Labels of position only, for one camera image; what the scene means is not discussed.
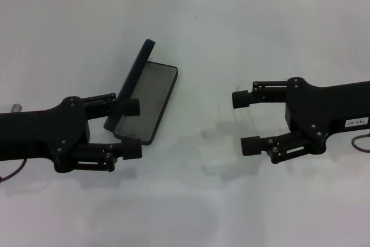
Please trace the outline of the white printed label sticker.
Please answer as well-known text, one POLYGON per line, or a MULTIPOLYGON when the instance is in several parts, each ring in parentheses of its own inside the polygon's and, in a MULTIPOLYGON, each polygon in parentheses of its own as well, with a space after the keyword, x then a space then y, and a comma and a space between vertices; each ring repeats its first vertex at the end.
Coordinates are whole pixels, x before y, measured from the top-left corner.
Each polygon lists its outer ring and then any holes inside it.
POLYGON ((369 117, 346 120, 345 127, 365 126, 368 124, 368 121, 369 117))

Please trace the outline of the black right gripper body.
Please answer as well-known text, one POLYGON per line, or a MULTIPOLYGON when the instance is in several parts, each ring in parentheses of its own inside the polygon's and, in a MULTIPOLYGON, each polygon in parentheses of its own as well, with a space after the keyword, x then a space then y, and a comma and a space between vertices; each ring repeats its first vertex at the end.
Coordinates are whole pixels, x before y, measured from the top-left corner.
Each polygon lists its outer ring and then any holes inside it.
POLYGON ((328 137, 370 128, 370 81, 317 87, 303 78, 290 78, 286 94, 286 120, 291 132, 321 136, 322 154, 328 137), (346 120, 369 117, 365 126, 345 127, 346 120))

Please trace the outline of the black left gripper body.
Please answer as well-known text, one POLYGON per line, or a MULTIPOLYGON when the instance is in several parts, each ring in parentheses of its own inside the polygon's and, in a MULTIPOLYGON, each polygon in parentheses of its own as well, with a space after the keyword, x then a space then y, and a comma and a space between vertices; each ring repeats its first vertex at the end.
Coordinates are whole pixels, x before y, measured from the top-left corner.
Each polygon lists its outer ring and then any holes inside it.
POLYGON ((71 172, 72 153, 89 139, 87 113, 76 96, 47 110, 0 113, 0 161, 45 158, 57 172, 71 172))

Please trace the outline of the black glasses case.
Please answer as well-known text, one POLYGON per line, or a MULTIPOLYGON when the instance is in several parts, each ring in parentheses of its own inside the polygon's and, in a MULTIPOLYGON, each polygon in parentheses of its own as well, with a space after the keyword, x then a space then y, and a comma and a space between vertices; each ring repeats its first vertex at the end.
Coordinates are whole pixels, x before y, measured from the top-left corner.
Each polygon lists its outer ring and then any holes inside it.
POLYGON ((117 102, 139 100, 139 115, 109 116, 104 129, 118 139, 139 138, 149 146, 156 135, 162 116, 178 77, 178 68, 150 61, 155 41, 146 39, 117 96, 117 102))

